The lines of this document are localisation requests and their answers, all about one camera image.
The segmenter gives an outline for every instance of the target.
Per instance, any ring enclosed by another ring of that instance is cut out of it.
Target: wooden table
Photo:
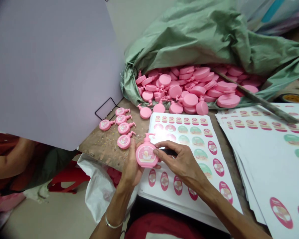
[[[286,89],[278,92],[277,95],[286,92],[299,93],[299,81],[293,82]],[[145,133],[147,133],[149,130],[150,120],[142,119],[140,117],[139,109],[126,99],[123,99],[118,104],[118,106],[125,109],[131,109],[131,115],[133,121],[136,124],[136,127],[132,127],[132,131],[136,133],[133,138],[136,140],[136,142],[143,140],[143,138],[145,137]],[[113,115],[115,115],[116,109],[117,108],[113,109],[113,111],[108,115],[107,119],[110,119]],[[216,113],[216,110],[210,110],[208,115],[211,118],[213,128],[216,132],[216,136],[221,146],[222,153],[229,168],[230,175],[238,194],[243,213],[246,217],[256,222],[264,231],[269,233],[267,226],[258,223],[253,211],[249,208],[248,201],[246,200],[245,190],[242,184],[242,179],[238,171],[235,157],[233,155],[233,150],[226,136],[221,130],[216,117],[214,116]],[[99,127],[96,127],[93,132],[79,146],[79,151],[90,155],[94,159],[101,161],[102,163],[105,163],[110,167],[122,171],[123,161],[128,155],[128,149],[121,150],[117,146],[117,139],[119,138],[119,136],[120,134],[118,133],[116,126],[112,126],[108,131],[102,131],[99,129]]]

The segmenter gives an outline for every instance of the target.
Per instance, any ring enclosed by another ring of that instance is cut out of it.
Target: bracelet
[[[106,225],[107,225],[108,227],[112,228],[112,229],[117,229],[117,228],[119,228],[120,226],[122,226],[122,224],[123,224],[123,221],[122,221],[118,226],[112,226],[112,225],[109,223],[109,221],[107,220],[106,211],[105,211],[105,221],[106,221]]]

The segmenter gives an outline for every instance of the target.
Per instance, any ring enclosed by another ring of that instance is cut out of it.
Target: labeled pink bottle
[[[124,115],[127,111],[131,112],[130,109],[124,109],[123,107],[120,107],[115,111],[115,115],[116,116]]]
[[[131,130],[131,127],[132,126],[135,126],[136,127],[136,124],[134,122],[132,123],[121,123],[118,127],[118,131],[120,134],[127,134],[130,130]]]
[[[146,133],[144,143],[136,150],[136,160],[142,168],[152,168],[158,162],[158,157],[153,153],[153,150],[156,149],[156,147],[150,143],[149,135],[155,134]]]
[[[129,118],[133,119],[131,115],[128,115],[128,116],[120,115],[120,116],[116,117],[115,122],[117,124],[121,124],[121,123],[126,122]]]
[[[117,145],[121,149],[128,149],[131,145],[131,137],[132,137],[133,134],[135,134],[135,133],[133,131],[131,131],[128,134],[121,135],[117,139]]]
[[[107,131],[109,128],[111,128],[112,124],[116,124],[115,121],[109,121],[108,119],[102,120],[99,124],[99,127],[103,131]]]

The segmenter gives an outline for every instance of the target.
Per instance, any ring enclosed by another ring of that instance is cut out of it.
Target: bottle label
[[[142,163],[152,163],[154,162],[156,155],[153,153],[152,147],[149,146],[141,146],[138,158]]]

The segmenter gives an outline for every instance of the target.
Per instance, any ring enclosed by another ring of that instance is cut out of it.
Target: sticker sheet
[[[188,145],[212,185],[239,211],[242,209],[219,142],[208,116],[153,113],[149,133],[151,143],[164,140]],[[159,198],[170,205],[181,205],[191,211],[216,217],[212,210],[170,171],[162,162],[162,168],[145,169],[139,195]]]
[[[299,104],[276,106],[299,119]],[[299,238],[299,124],[260,109],[229,110],[218,121],[243,164],[249,199],[256,199],[273,238]]]

